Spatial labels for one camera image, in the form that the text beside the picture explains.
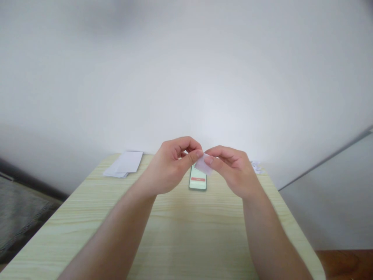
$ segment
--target light wood grain table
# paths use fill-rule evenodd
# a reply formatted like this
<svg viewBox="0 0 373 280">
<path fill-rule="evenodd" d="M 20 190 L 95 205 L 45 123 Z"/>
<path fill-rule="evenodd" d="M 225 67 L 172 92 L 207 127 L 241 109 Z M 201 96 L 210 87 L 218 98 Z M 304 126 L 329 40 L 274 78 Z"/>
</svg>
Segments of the light wood grain table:
<svg viewBox="0 0 373 280">
<path fill-rule="evenodd" d="M 125 179 L 104 177 L 103 171 L 118 156 L 101 162 L 0 273 L 0 279 L 58 277 L 152 159 L 144 155 L 138 172 Z M 258 279 L 241 199 L 216 172 L 207 178 L 206 192 L 189 190 L 189 175 L 170 193 L 157 197 L 129 279 Z M 325 279 L 319 259 L 270 177 L 258 177 L 312 276 Z"/>
</svg>

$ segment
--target fingernail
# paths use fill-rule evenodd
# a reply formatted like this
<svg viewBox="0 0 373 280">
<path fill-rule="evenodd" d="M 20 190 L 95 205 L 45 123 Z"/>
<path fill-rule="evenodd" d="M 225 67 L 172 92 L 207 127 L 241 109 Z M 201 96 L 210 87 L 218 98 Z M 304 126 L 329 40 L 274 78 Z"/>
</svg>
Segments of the fingernail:
<svg viewBox="0 0 373 280">
<path fill-rule="evenodd" d="M 207 165 L 211 165 L 211 163 L 213 163 L 213 158 L 212 157 L 208 157 L 208 158 L 205 158 L 205 163 L 207 164 Z"/>
</svg>

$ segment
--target smartphone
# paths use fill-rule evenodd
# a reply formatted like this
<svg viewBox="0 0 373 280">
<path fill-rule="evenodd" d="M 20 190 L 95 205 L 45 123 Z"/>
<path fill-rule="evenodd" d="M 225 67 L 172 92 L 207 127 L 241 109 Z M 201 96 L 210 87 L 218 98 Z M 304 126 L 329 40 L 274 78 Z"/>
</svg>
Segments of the smartphone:
<svg viewBox="0 0 373 280">
<path fill-rule="evenodd" d="M 205 173 L 196 169 L 193 164 L 190 169 L 189 189 L 196 191 L 206 191 L 207 189 L 207 176 Z"/>
</svg>

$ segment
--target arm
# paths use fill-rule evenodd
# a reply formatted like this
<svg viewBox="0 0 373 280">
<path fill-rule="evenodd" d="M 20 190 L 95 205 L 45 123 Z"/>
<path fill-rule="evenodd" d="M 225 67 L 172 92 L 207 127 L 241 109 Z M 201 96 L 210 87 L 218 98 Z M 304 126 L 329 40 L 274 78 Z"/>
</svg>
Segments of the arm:
<svg viewBox="0 0 373 280">
<path fill-rule="evenodd" d="M 191 137 L 164 142 L 148 168 L 120 198 L 59 279 L 125 279 L 157 195 L 171 191 L 180 183 L 203 155 L 201 149 Z"/>
<path fill-rule="evenodd" d="M 286 236 L 245 152 L 217 146 L 205 163 L 242 198 L 250 254 L 260 279 L 312 279 Z"/>
</svg>

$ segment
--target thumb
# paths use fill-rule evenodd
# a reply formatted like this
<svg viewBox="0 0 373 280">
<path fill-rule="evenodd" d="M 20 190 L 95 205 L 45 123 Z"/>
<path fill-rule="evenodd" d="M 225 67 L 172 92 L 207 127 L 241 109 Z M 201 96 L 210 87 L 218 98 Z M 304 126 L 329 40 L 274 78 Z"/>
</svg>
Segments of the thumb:
<svg viewBox="0 0 373 280">
<path fill-rule="evenodd" d="M 199 158 L 203 156 L 202 150 L 194 150 L 188 153 L 185 157 L 183 157 L 181 160 L 179 160 L 179 164 L 182 166 L 182 169 L 185 170 L 185 172 L 188 171 L 188 169 L 197 162 Z"/>
<path fill-rule="evenodd" d="M 218 172 L 225 180 L 227 180 L 231 174 L 233 173 L 233 169 L 228 166 L 225 162 L 223 162 L 221 159 L 218 159 L 213 156 L 206 157 L 205 163 L 211 167 L 213 170 Z"/>
</svg>

